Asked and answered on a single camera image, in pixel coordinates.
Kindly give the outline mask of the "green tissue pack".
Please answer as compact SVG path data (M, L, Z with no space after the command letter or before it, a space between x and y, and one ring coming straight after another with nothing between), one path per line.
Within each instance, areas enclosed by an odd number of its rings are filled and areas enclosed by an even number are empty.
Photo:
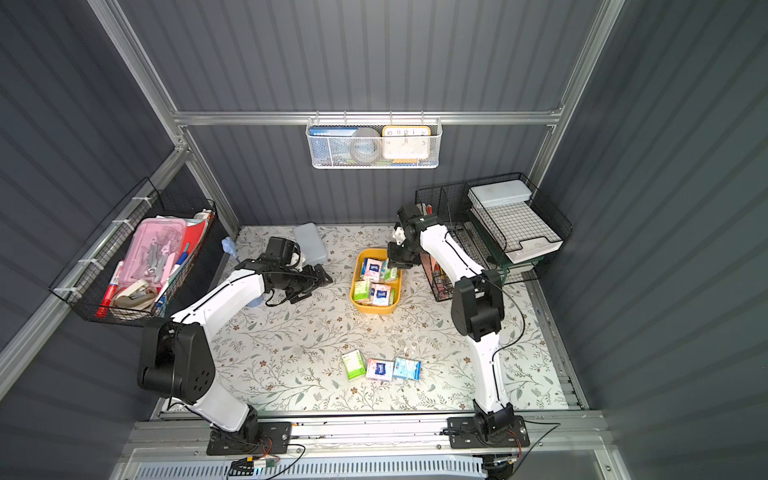
M354 380L366 375L366 363L359 350L343 354L342 363L348 380Z
M394 283L399 279L399 269L397 267L386 266L382 269L381 281L384 283Z
M371 301L371 283L369 280L356 281L352 286L351 298L355 303L364 305Z

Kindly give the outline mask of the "pink tissue pack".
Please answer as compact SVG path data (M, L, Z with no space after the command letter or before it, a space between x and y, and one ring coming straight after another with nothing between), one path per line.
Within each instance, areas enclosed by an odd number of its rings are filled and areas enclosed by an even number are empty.
M384 262L375 258L366 258L361 265L361 279L373 283L381 281L381 273Z
M366 378L391 382L394 378L394 362L383 359L369 359L366 366Z
M374 283L370 289L370 301L373 306L387 307L393 302L393 289L391 285Z

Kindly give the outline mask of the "light blue tissue pack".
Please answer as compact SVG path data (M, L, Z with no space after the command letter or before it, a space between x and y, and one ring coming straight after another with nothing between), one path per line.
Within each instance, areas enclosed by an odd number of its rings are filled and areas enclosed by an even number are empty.
M419 360L398 357L394 360L393 377L418 381L421 377L421 365Z

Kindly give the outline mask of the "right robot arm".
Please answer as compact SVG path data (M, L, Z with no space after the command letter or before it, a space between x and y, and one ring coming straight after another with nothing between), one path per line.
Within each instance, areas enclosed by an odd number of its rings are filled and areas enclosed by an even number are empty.
M426 215L415 204L398 212L388 259L397 268L409 269L427 254L436 260L452 285L451 318L467 340L475 369L474 419L484 439L514 425L515 411L503 384L498 357L505 319L500 275L475 262L435 215Z

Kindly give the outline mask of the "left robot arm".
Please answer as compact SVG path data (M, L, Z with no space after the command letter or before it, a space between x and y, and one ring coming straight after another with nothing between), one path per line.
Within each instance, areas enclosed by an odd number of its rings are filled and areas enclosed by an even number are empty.
M170 318L153 317L142 328L137 383L176 398L218 429L238 432L253 409L221 382L211 341L248 303L283 290L292 303L332 282L320 265L301 270L263 260L245 260L215 289Z

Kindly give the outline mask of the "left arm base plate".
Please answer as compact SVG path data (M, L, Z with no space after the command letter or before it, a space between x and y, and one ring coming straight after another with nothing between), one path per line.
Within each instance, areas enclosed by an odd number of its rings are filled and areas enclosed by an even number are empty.
M259 422L237 432L212 427L206 448L208 456L280 455L287 452L292 433L290 422Z

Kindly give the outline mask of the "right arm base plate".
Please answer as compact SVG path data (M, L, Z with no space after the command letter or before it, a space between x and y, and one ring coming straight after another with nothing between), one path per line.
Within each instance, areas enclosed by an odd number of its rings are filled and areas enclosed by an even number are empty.
M455 450L478 448L502 448L518 450L531 443L525 420L520 415L502 418L500 422L489 419L482 423L475 417L449 417L442 435L449 439Z

